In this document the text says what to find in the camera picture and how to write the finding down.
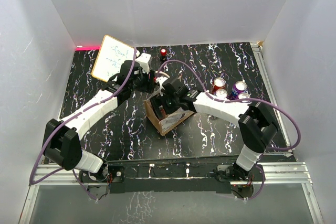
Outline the purple soda can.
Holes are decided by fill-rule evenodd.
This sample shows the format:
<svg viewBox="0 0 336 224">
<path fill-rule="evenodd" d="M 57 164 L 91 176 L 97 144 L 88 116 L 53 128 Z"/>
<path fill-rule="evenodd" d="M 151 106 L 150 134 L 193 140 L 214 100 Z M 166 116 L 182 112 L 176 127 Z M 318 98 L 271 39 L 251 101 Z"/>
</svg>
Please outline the purple soda can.
<svg viewBox="0 0 336 224">
<path fill-rule="evenodd" d="M 237 81 L 233 87 L 232 91 L 228 96 L 229 100 L 236 100 L 238 99 L 238 96 L 240 93 L 246 92 L 247 91 L 247 84 L 243 81 Z"/>
<path fill-rule="evenodd" d="M 227 99 L 228 97 L 228 93 L 225 89 L 216 90 L 215 95 L 217 96 L 217 98 L 222 99 L 222 100 Z"/>
<path fill-rule="evenodd" d="M 242 92 L 238 95 L 238 99 L 243 103 L 249 103 L 250 95 L 247 92 Z"/>
</svg>

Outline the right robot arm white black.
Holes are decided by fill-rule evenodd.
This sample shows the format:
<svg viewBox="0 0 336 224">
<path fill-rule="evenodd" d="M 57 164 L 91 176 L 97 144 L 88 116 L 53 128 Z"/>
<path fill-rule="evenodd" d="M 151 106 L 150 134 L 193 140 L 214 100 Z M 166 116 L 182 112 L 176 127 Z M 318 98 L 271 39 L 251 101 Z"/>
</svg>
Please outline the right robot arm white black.
<svg viewBox="0 0 336 224">
<path fill-rule="evenodd" d="M 243 148 L 234 164 L 219 175 L 223 178 L 247 180 L 279 130 L 277 120 L 266 106 L 261 102 L 220 100 L 207 91 L 189 89 L 177 78 L 158 77 L 154 81 L 159 90 L 150 101 L 159 119 L 182 109 L 212 115 L 240 129 Z"/>
</svg>

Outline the burlap canvas bag rope handles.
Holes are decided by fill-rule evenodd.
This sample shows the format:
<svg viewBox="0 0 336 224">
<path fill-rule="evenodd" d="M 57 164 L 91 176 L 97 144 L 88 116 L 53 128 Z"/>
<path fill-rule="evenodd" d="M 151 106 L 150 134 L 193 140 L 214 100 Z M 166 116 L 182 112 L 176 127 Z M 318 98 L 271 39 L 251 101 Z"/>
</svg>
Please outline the burlap canvas bag rope handles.
<svg viewBox="0 0 336 224">
<path fill-rule="evenodd" d="M 166 76 L 170 77 L 167 73 L 158 72 L 158 77 Z M 172 114 L 167 114 L 165 118 L 160 117 L 160 115 L 155 115 L 154 113 L 154 96 L 159 93 L 159 89 L 154 91 L 154 93 L 143 102 L 146 111 L 146 117 L 153 124 L 153 126 L 158 130 L 161 136 L 166 135 L 173 128 L 177 127 L 179 124 L 188 119 L 191 115 L 194 114 L 194 111 L 191 111 L 191 102 L 188 100 L 187 95 L 190 93 L 190 89 L 188 88 L 188 93 L 182 98 L 183 102 L 188 104 L 189 110 L 183 110 L 181 108 L 177 109 Z"/>
</svg>

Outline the red cola can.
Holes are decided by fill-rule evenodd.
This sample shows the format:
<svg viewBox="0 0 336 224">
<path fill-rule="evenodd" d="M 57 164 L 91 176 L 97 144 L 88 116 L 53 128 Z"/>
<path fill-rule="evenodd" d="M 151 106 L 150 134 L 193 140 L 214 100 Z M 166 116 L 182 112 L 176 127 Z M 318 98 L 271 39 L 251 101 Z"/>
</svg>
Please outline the red cola can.
<svg viewBox="0 0 336 224">
<path fill-rule="evenodd" d="M 166 117 L 166 113 L 165 113 L 165 111 L 164 111 L 164 109 L 163 109 L 162 106 L 159 106 L 159 111 L 160 111 L 160 117 L 165 118 Z"/>
<path fill-rule="evenodd" d="M 215 95 L 218 89 L 225 89 L 225 86 L 226 81 L 223 78 L 221 77 L 215 78 L 212 83 L 211 94 Z"/>
</svg>

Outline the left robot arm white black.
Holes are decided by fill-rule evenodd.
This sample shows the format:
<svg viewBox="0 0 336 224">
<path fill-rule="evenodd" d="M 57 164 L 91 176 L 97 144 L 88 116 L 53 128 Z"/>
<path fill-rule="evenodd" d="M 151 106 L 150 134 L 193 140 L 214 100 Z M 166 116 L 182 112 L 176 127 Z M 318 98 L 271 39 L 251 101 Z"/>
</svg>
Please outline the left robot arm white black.
<svg viewBox="0 0 336 224">
<path fill-rule="evenodd" d="M 81 139 L 100 119 L 128 100 L 133 91 L 151 93 L 155 71 L 127 60 L 119 73 L 111 76 L 98 93 L 73 114 L 50 120 L 45 129 L 43 155 L 65 170 L 80 169 L 96 181 L 108 177 L 104 160 L 81 148 Z"/>
</svg>

